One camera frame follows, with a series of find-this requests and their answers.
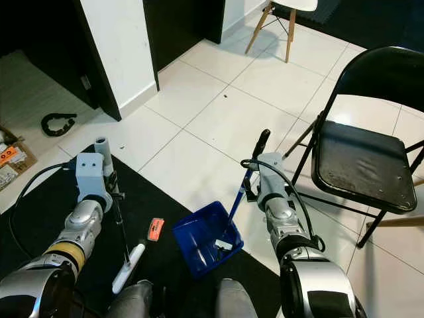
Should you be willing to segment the black floor mat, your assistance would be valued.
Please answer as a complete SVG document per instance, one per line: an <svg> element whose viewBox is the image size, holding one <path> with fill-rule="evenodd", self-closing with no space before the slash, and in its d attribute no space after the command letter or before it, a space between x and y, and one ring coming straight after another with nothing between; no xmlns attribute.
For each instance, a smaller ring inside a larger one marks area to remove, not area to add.
<svg viewBox="0 0 424 318"><path fill-rule="evenodd" d="M172 228L190 209L134 172L120 158L114 159L119 203L129 242L146 235L152 218L166 222L157 242L143 252L132 280L154 284L152 316L166 318L215 318L215 304L223 279L240 282L249 294L259 318L277 318L281 309L279 277L260 261L241 251L200 279L189 272ZM76 205L75 175L58 170L34 185L21 202L1 216L0 271L8 275L27 262L27 253L38 254L51 245L63 229L66 216ZM103 317L114 302L112 282L121 269L123 252L112 216L106 216L93 255L83 267L77 288L85 300L85 318Z"/></svg>

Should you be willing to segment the silver robot leg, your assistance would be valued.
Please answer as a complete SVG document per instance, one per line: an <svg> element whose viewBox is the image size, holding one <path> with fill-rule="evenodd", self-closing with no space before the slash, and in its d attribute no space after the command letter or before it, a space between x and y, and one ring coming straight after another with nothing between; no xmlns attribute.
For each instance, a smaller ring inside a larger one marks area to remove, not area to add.
<svg viewBox="0 0 424 318"><path fill-rule="evenodd" d="M215 318L258 318L246 289L231 278L220 281L215 300Z"/></svg>
<svg viewBox="0 0 424 318"><path fill-rule="evenodd" d="M140 280L124 288L103 318L150 318L154 284Z"/></svg>

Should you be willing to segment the silver left robot leg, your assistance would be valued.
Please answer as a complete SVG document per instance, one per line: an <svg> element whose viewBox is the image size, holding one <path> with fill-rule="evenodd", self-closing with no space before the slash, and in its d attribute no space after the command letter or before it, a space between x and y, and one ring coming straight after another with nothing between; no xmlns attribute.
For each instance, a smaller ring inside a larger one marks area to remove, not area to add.
<svg viewBox="0 0 424 318"><path fill-rule="evenodd" d="M154 284L140 280L124 288L103 318L150 318Z"/></svg>

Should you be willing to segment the white chair with wooden legs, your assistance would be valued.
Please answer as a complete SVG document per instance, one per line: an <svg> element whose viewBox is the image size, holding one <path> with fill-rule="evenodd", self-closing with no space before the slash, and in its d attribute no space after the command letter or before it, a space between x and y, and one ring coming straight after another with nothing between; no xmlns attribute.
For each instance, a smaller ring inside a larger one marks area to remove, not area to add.
<svg viewBox="0 0 424 318"><path fill-rule="evenodd" d="M254 28L254 31L252 31L250 42L248 43L248 46L246 46L246 49L244 51L245 55L247 55L251 51L252 45L258 37L258 33L260 33L260 31L264 28L264 23L266 23L268 15L272 12L276 4L289 9L289 25L288 27L284 27L284 30L287 34L286 55L284 61L287 63L289 61L291 46L295 36L295 22L297 12L315 11L317 8L318 0L267 0L266 6L264 6L262 10L261 18L258 21L256 27Z"/></svg>

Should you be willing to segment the black cabinet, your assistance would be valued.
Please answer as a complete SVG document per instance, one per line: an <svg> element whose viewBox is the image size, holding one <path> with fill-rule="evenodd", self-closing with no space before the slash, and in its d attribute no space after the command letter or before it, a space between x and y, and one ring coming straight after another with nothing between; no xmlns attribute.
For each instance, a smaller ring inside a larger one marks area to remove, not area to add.
<svg viewBox="0 0 424 318"><path fill-rule="evenodd" d="M156 88L158 72L201 40L221 43L225 0L142 0Z"/></svg>
<svg viewBox="0 0 424 318"><path fill-rule="evenodd" d="M6 52L21 51L92 109L121 119L81 0L0 0L0 35Z"/></svg>

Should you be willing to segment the blue long-handled dustpan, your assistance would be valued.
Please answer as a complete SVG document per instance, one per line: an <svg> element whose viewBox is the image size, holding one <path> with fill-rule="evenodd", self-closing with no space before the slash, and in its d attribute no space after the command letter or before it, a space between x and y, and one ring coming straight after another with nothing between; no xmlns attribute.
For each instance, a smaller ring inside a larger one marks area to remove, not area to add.
<svg viewBox="0 0 424 318"><path fill-rule="evenodd" d="M246 164L240 164L245 170L245 174L257 171L258 168L253 166L251 161L257 160L258 155L263 153L269 138L270 130L266 129L260 133L251 157L246 159ZM251 203L252 212L258 212L258 204L252 202L251 199L245 199L241 194L242 180L230 209L225 209L221 201L213 201L191 215L185 216L174 225L173 233L176 241L189 272L195 279L214 272L243 252L244 240L237 226L235 215L242 202ZM218 251L215 246L215 240L218 239L229 242L233 248Z"/></svg>

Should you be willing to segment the light wooden bar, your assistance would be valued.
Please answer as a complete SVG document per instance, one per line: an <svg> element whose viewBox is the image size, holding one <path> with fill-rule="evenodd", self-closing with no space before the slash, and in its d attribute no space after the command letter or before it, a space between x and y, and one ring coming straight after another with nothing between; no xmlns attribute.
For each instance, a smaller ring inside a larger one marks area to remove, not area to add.
<svg viewBox="0 0 424 318"><path fill-rule="evenodd" d="M406 218L397 218L394 220L375 220L367 222L370 227L424 227L424 216L409 216Z"/></svg>

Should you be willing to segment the small orange scrap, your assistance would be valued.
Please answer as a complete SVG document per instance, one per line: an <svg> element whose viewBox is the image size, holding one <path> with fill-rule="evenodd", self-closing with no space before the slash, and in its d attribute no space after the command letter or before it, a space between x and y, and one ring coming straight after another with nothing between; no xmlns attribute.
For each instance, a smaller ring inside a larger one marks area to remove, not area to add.
<svg viewBox="0 0 424 318"><path fill-rule="evenodd" d="M152 218L148 233L146 234L146 239L150 242L157 242L158 239L160 239L164 223L166 223L166 221L163 218Z"/></svg>

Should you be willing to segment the silver right robot leg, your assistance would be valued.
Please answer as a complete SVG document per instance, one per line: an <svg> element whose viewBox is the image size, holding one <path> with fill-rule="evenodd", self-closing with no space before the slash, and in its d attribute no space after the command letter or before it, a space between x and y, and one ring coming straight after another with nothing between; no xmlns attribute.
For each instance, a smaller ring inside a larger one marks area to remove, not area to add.
<svg viewBox="0 0 424 318"><path fill-rule="evenodd" d="M220 281L215 300L215 318L258 318L246 289L231 278Z"/></svg>

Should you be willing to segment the grey handled white broom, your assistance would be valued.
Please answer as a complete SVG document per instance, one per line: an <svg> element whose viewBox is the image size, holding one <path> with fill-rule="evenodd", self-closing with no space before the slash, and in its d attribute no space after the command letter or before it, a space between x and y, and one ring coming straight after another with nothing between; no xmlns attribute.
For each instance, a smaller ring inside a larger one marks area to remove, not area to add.
<svg viewBox="0 0 424 318"><path fill-rule="evenodd" d="M115 169L112 161L112 155L109 149L109 141L106 137L97 137L94 142L94 149L96 152L100 152L103 155L103 175L104 170ZM124 263L119 270L116 278L114 279L112 290L114 294L118 294L121 288L124 287L125 282L131 277L131 272L135 269L137 262L139 261L140 255L143 253L144 245L139 243L134 246L133 250L130 250L127 234L125 234L125 225L123 221L123 215L121 214L121 208L119 204L113 205L111 209L113 218L115 220L116 227L119 230L119 237L121 238L121 246L123 248Z"/></svg>

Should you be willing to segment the black folding chair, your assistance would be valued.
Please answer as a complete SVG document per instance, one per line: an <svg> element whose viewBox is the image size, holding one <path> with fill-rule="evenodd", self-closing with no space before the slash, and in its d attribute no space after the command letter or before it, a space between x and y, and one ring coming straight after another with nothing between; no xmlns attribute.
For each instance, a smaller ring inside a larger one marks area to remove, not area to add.
<svg viewBox="0 0 424 318"><path fill-rule="evenodd" d="M324 109L284 154L305 147L293 182L310 158L310 178L321 191L379 209L357 242L363 248L388 212L405 215L416 208L413 174L424 162L424 139L406 146L397 137L332 121L339 95L376 98L424 113L424 52L381 46L355 56Z"/></svg>

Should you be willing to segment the cardboard box of clutter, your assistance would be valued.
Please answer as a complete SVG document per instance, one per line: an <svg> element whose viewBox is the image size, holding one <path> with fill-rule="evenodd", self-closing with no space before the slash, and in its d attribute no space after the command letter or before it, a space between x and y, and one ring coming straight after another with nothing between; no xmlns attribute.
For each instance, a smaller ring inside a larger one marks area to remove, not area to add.
<svg viewBox="0 0 424 318"><path fill-rule="evenodd" d="M24 143L23 136L15 136L9 129L0 127L0 190L8 187L21 174L37 162L33 151Z"/></svg>

